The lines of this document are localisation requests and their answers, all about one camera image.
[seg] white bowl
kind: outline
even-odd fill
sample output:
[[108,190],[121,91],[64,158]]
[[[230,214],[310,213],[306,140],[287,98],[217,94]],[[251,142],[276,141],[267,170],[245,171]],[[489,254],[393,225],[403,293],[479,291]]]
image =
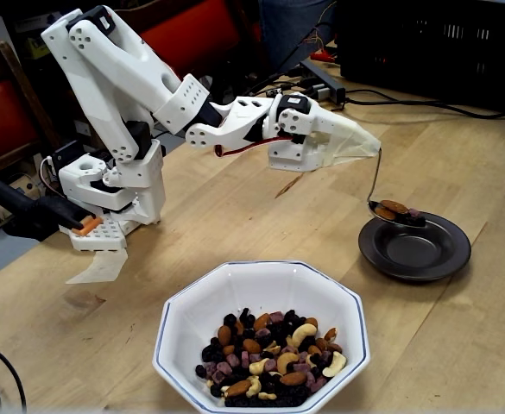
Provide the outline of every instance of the white bowl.
[[335,280],[296,261],[225,263],[172,296],[162,312],[153,365],[196,409],[204,413],[246,413],[250,408],[225,407],[214,398],[194,368],[224,316],[238,317],[243,308],[256,316],[291,309],[315,317],[319,332],[336,327],[336,343],[348,359],[346,367],[303,405],[255,408],[254,412],[314,413],[342,390],[369,363],[369,343],[362,301]]

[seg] gray floor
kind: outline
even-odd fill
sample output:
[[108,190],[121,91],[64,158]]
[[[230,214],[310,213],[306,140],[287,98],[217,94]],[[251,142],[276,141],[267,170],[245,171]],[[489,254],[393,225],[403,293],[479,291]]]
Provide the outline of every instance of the gray floor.
[[[166,147],[167,153],[170,153],[185,142],[185,140],[179,136],[169,133],[163,134],[160,129],[155,130],[155,136],[157,136],[161,144]],[[7,235],[0,229],[0,270],[38,243],[38,241],[33,239],[24,239]]]

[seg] spoon handle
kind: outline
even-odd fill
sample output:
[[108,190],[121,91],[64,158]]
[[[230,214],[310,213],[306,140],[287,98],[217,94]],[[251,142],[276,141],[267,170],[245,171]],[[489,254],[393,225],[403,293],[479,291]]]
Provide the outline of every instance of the spoon handle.
[[373,195],[373,191],[375,190],[376,178],[379,175],[379,166],[381,166],[381,158],[382,158],[382,148],[380,147],[378,158],[376,160],[375,177],[373,178],[373,185],[371,186],[371,191],[369,192],[369,195],[367,196],[367,204],[370,203],[371,196]]

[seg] metal spoon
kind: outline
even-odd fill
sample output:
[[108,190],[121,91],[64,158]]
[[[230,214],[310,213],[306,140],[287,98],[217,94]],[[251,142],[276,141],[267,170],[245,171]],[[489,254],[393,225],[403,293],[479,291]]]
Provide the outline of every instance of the metal spoon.
[[412,216],[412,214],[410,212],[407,212],[404,214],[399,214],[399,213],[395,213],[393,211],[389,211],[388,209],[385,209],[387,212],[394,213],[394,215],[395,215],[395,218],[388,218],[388,217],[381,216],[381,214],[379,214],[377,212],[377,208],[380,209],[382,207],[382,205],[378,201],[371,200],[371,196],[373,195],[373,191],[375,190],[376,178],[379,175],[379,167],[381,166],[381,158],[382,158],[382,148],[379,148],[379,154],[378,154],[378,158],[376,161],[375,177],[373,178],[373,185],[371,186],[371,191],[369,192],[369,195],[367,196],[367,206],[369,207],[369,211],[371,212],[373,217],[378,218],[379,220],[383,220],[384,222],[387,222],[387,223],[392,223],[397,226],[410,227],[410,228],[414,228],[414,229],[418,229],[420,227],[425,227],[426,220],[422,215]]

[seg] red wire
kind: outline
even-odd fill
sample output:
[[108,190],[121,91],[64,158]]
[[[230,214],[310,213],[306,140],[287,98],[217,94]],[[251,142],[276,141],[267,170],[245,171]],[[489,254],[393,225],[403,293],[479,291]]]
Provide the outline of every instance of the red wire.
[[276,136],[275,138],[268,138],[267,140],[253,142],[250,145],[247,145],[246,147],[234,149],[232,151],[227,151],[225,153],[224,153],[224,148],[221,145],[216,145],[216,146],[214,146],[214,154],[220,158],[227,157],[229,155],[243,153],[244,151],[247,151],[253,147],[258,147],[259,145],[269,144],[270,142],[275,142],[275,141],[291,141],[292,139],[293,139],[292,136]]

